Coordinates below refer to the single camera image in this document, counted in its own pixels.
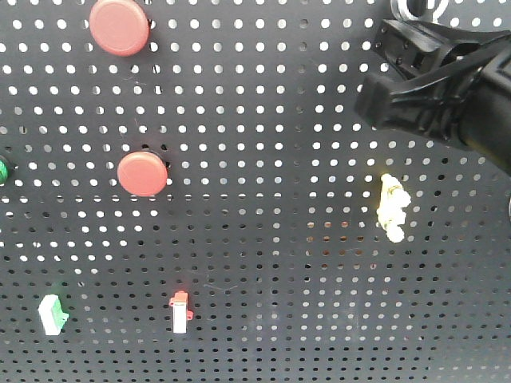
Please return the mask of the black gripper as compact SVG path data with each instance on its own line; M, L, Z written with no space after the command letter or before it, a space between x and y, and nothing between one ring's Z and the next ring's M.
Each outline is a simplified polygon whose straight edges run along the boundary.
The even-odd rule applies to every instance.
M355 111L376 129L450 140L452 148L478 152L509 174L509 40L508 30L385 19L373 51L406 81L367 76Z

